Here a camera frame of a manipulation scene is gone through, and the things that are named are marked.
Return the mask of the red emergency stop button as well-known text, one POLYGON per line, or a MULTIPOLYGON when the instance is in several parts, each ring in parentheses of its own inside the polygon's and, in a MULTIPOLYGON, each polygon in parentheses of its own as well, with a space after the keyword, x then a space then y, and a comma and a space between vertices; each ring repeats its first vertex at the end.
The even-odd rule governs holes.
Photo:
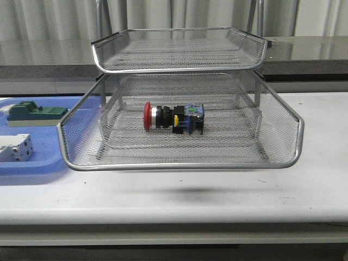
POLYGON ((175 134, 187 132, 192 134, 204 128, 204 106, 196 104, 177 105, 171 109, 168 106, 152 105, 146 102, 144 106, 144 129, 172 128, 175 134))

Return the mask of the silver mesh tray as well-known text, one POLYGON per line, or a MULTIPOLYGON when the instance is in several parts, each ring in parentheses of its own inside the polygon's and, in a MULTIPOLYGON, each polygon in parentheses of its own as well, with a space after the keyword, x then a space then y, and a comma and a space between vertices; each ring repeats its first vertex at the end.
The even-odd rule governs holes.
POLYGON ((91 44, 104 73, 250 70, 262 66, 267 40, 220 28, 127 29, 91 44))
POLYGON ((203 132, 175 134, 171 128, 147 132, 141 112, 123 111, 104 143, 114 149, 250 147, 261 121, 261 113, 254 109, 206 110, 203 132))
POLYGON ((102 76, 83 96, 102 99, 100 158, 87 170, 279 169, 301 154, 304 120, 254 71, 114 74, 102 76), (104 143, 123 111, 144 106, 196 104, 206 110, 254 109, 261 113, 250 147, 114 149, 104 143))

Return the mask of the silver mesh bottom tray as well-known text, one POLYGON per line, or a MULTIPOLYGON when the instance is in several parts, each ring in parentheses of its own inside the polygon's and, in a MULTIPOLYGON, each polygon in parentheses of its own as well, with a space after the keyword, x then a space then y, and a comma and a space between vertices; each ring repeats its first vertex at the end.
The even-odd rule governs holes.
POLYGON ((261 113, 254 109, 206 110, 203 132, 175 134, 171 128, 147 132, 141 112, 123 111, 104 143, 114 149, 250 147, 261 121, 261 113))

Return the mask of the silver mesh top tray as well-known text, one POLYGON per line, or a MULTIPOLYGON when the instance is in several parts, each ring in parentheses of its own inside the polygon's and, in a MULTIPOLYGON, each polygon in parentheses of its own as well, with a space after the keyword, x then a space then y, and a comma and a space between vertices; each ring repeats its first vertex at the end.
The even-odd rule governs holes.
POLYGON ((220 28, 127 29, 91 44, 104 73, 250 70, 262 66, 267 40, 220 28))

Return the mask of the blue plastic tray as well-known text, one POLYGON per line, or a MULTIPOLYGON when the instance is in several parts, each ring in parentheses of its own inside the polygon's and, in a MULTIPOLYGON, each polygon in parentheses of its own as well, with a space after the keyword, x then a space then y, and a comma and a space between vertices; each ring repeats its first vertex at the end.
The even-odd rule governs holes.
POLYGON ((15 97, 2 100, 1 107, 10 108, 23 101, 34 101, 43 107, 66 107, 68 112, 56 126, 10 127, 9 111, 2 111, 1 135, 30 134, 34 148, 27 161, 1 162, 2 175, 41 175, 56 171, 61 164, 76 170, 98 164, 102 144, 99 95, 15 97))

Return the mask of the green terminal block module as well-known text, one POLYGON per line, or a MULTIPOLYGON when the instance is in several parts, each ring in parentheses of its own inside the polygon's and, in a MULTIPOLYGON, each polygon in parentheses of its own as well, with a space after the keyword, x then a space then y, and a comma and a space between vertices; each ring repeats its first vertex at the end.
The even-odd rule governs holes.
POLYGON ((7 116, 8 126, 56 126, 68 112, 66 107, 43 107, 34 101, 23 101, 14 104, 7 116))

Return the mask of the white circuit breaker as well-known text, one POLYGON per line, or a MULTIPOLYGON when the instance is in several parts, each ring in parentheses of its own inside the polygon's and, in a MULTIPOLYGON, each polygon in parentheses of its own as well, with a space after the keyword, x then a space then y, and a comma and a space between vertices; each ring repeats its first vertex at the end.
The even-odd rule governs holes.
POLYGON ((33 152, 30 134, 1 135, 1 162, 27 161, 33 152))

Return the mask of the grey metal rack frame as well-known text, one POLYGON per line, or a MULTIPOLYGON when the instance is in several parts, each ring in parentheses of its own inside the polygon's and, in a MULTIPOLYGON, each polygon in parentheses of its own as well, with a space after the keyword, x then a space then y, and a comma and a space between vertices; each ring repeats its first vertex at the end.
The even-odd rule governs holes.
POLYGON ((231 27, 126 29, 92 46, 113 164, 252 163, 262 144, 264 39, 231 27))

